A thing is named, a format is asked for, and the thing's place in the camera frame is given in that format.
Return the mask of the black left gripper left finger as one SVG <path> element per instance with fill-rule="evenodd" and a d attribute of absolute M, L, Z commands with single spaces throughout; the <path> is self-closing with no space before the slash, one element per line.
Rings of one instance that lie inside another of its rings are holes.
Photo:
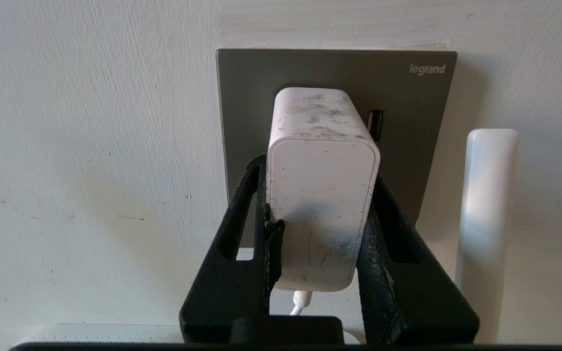
<path fill-rule="evenodd" d="M 266 202 L 267 156 L 245 167 L 179 313 L 187 343 L 227 344 L 241 318 L 266 318 L 270 296 L 281 275 L 282 221 L 273 221 Z M 238 261 L 252 198 L 256 200 L 253 258 Z"/>

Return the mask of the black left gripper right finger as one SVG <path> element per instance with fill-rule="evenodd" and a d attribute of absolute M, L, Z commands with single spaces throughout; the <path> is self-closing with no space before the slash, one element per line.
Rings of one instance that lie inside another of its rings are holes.
<path fill-rule="evenodd" d="M 472 344 L 480 319 L 378 177 L 357 259 L 366 341 Z"/>

